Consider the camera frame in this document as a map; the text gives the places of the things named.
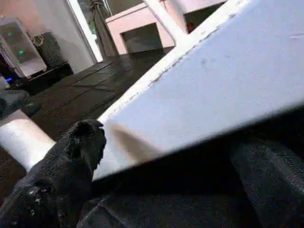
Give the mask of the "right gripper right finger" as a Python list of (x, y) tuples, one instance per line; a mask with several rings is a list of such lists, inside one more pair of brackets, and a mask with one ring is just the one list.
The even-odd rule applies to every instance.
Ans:
[(272, 141), (232, 147), (231, 162), (265, 228), (304, 226), (304, 161)]

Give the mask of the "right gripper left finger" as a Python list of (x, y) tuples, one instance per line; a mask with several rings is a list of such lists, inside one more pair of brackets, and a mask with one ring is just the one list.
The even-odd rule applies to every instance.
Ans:
[(75, 123), (16, 183), (0, 208), (0, 226), (75, 228), (105, 145), (101, 122)]

